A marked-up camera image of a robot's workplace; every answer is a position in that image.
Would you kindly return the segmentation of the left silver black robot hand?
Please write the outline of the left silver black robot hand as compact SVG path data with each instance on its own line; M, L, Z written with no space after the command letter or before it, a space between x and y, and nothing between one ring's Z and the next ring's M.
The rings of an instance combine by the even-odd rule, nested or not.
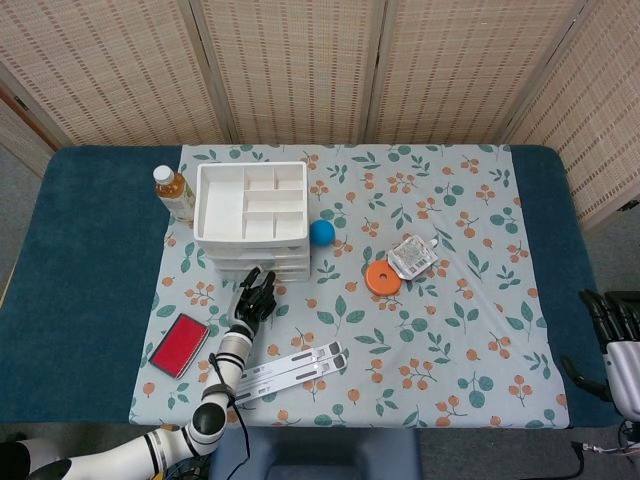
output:
M276 308L275 273L254 267L236 289L227 312L232 331L254 337L259 324Z

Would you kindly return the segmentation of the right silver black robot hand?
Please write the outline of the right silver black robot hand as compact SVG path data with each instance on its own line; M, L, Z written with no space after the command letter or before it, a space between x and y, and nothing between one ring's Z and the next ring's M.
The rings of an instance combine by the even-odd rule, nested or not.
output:
M603 295L582 290L602 354L607 382L585 377L563 355L561 364L572 382L601 401L615 405L631 422L639 421L639 293L612 291Z

